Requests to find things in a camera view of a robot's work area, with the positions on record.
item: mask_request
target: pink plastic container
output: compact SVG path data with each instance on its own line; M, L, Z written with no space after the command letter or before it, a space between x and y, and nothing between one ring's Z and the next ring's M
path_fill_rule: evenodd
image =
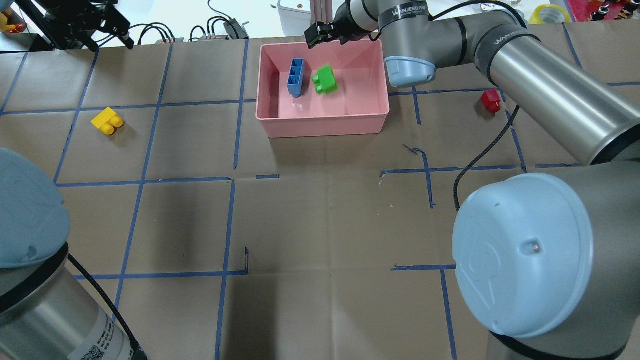
M287 90L293 58L307 63L299 98ZM311 75L326 64L333 69L338 90L320 95ZM256 117L270 138L377 134L388 114L381 42L330 42L313 50L303 42L261 47Z

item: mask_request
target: white floor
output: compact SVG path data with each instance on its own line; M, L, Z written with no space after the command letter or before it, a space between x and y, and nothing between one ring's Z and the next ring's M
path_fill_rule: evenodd
M342 1L334 1L335 9ZM432 14L439 13L456 4L463 3L463 0L437 0L429 1L429 10ZM551 0L552 3L564 4L563 0ZM529 19L533 11L540 5L549 4L550 0L524 0L513 6L524 13L525 19ZM287 18L280 18L280 14L273 6L278 6L278 0L245 0L245 1L228 1L228 0L212 0L211 5L231 17L238 20L239 23L246 23L246 31L250 38L269 38L283 37L285 33L282 29L281 21L287 22ZM291 6L297 8L302 5L302 10L309 10L309 0L282 0L283 6ZM131 24L163 22L167 24L176 37L184 37L188 40L191 29L196 25L205 26L207 19L215 16L213 11L207 6L207 0L120 0L116 8L131 22ZM452 16L471 15L480 13L480 5L472 5L460 9L453 13ZM30 26L32 32L38 32L37 28ZM131 36L136 43L140 37L141 28L132 29ZM223 26L216 26L216 33L224 33ZM196 31L197 36L201 36L199 30ZM94 38L103 38L104 35L98 33ZM159 40L159 35L155 31L151 31L142 41L142 44L154 44ZM122 44L113 40L106 46L122 46Z

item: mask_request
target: yellow block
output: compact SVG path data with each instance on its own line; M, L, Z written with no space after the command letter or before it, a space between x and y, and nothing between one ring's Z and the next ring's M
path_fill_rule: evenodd
M529 24L560 24L562 22L571 22L569 13L558 5L546 4L540 5L533 11Z
M105 135L115 133L116 128L124 125L122 117L116 114L111 108L104 109L98 116L91 120L91 123Z

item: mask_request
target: green block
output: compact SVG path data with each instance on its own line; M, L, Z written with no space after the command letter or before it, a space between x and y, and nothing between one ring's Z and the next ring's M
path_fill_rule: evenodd
M338 90L338 82L335 80L331 65L325 65L318 69L311 80L316 85L316 92L319 94L329 94Z

